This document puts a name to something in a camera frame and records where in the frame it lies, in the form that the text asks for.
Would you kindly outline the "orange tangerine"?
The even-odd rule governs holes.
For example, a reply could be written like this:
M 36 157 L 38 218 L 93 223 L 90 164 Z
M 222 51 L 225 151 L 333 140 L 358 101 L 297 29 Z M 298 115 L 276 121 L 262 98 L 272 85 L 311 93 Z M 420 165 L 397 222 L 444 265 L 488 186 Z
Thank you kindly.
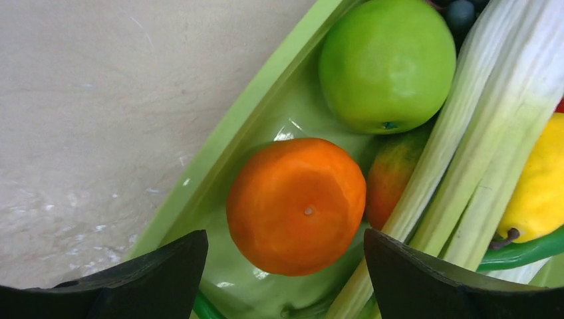
M 321 138 L 277 141 L 245 163 L 226 201 L 229 232 L 257 268 L 305 276 L 350 246 L 364 213 L 366 181 L 341 147 Z

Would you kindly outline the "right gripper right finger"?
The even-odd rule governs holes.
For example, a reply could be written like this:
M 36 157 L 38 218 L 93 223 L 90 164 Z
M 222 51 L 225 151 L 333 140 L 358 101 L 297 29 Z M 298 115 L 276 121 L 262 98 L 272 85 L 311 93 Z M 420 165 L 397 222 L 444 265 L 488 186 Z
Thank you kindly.
M 364 255 L 383 319 L 563 317 L 563 288 L 519 284 L 467 270 L 374 229 Z

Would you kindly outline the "bok choy green white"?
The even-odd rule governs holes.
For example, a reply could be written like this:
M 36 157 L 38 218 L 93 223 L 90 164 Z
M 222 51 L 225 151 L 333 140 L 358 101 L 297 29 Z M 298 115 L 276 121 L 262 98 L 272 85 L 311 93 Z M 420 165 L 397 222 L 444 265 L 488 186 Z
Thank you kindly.
M 498 278 L 505 281 L 516 282 L 520 284 L 529 284 L 531 280 L 536 276 L 536 274 L 551 260 L 551 257 L 546 259 L 541 259 L 534 263 L 530 263 L 525 266 L 519 266 L 517 268 L 507 269 L 507 270 L 492 270 L 486 271 L 482 274 Z

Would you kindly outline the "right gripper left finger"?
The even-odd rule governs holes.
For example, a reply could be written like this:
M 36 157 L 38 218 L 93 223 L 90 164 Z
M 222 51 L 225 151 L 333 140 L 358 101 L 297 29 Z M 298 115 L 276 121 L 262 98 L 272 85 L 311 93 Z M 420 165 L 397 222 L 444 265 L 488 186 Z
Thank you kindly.
M 52 288 L 1 287 L 2 318 L 189 318 L 208 254 L 197 230 Z

